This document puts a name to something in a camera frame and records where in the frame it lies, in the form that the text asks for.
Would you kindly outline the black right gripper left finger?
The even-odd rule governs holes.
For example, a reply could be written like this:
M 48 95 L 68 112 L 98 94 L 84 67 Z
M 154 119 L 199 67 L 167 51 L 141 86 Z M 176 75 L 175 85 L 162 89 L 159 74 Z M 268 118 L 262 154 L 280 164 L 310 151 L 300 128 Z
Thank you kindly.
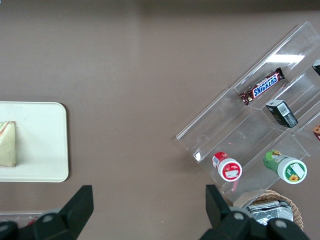
M 94 211 L 93 187 L 83 185 L 59 212 L 31 225 L 34 240 L 76 240 Z

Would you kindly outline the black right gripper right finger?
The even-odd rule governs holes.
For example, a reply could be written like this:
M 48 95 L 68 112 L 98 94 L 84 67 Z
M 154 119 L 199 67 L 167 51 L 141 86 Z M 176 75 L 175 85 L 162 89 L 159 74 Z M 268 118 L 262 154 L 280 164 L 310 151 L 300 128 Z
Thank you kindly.
M 212 184 L 205 188 L 205 210 L 211 224 L 202 240 L 248 240 L 250 218 L 240 211 L 231 211 L 218 188 Z

